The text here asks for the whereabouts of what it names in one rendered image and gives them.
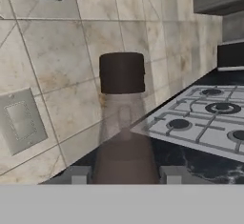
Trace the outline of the black appliance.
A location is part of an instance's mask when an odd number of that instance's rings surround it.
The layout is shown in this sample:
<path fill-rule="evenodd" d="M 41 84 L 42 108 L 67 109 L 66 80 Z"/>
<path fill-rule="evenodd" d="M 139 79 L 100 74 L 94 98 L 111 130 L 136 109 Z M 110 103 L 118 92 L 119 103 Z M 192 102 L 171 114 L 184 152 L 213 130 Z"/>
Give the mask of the black appliance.
<path fill-rule="evenodd" d="M 225 42 L 217 46 L 217 69 L 219 71 L 244 71 L 244 39 Z"/>

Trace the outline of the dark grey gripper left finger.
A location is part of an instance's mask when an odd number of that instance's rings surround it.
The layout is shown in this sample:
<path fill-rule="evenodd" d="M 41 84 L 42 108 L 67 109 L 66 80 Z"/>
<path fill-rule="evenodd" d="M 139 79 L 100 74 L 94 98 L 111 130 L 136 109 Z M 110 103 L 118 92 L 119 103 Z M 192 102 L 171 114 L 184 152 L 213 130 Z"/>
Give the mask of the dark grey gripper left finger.
<path fill-rule="evenodd" d="M 83 185 L 92 182 L 91 166 L 68 167 L 61 175 L 45 181 L 46 185 Z"/>

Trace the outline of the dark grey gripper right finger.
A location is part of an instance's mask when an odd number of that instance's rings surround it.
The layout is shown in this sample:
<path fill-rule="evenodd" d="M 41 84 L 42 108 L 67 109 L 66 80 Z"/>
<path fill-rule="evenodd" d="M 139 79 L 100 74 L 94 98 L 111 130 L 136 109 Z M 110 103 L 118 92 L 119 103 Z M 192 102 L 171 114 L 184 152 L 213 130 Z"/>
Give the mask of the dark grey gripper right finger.
<path fill-rule="evenodd" d="M 191 175 L 184 166 L 161 166 L 161 184 L 207 184 L 208 181 Z"/>

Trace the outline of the clear condiment bottle, dark cap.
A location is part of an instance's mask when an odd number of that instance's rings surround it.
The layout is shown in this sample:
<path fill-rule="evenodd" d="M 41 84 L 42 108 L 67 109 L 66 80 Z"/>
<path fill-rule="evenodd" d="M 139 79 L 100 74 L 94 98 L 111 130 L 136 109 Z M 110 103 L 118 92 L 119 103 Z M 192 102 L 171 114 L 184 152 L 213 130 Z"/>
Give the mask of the clear condiment bottle, dark cap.
<path fill-rule="evenodd" d="M 152 142 L 132 131 L 132 124 L 145 114 L 144 55 L 105 53 L 99 57 L 99 77 L 104 105 L 92 182 L 157 184 Z"/>

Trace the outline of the grey wall socket plate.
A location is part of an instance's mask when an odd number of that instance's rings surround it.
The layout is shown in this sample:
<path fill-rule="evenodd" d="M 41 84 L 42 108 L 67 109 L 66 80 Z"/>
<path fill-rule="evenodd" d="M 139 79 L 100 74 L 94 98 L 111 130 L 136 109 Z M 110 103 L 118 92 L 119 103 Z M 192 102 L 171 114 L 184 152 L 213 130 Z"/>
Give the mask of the grey wall socket plate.
<path fill-rule="evenodd" d="M 0 132 L 11 155 L 48 138 L 31 88 L 0 95 Z"/>

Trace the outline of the white gas hob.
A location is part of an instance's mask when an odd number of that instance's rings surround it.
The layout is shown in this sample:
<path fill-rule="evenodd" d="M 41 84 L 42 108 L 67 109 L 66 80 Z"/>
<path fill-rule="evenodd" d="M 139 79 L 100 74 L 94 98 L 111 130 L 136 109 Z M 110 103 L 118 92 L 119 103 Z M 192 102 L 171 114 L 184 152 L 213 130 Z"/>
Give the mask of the white gas hob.
<path fill-rule="evenodd" d="M 132 131 L 244 163 L 244 86 L 191 86 Z"/>

